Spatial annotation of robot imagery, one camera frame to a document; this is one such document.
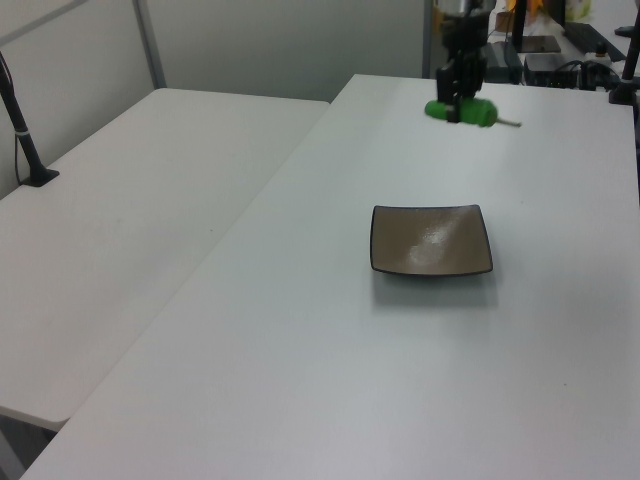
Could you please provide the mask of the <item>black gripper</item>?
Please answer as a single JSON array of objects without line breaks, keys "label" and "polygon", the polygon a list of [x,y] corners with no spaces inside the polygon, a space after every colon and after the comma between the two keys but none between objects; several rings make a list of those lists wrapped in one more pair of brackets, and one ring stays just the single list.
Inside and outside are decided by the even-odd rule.
[{"label": "black gripper", "polygon": [[475,96],[482,88],[487,58],[484,52],[488,39],[489,13],[449,14],[441,22],[442,44],[446,61],[436,70],[437,100],[443,104],[445,119],[460,122],[460,67],[454,60],[463,58],[463,95]]}]

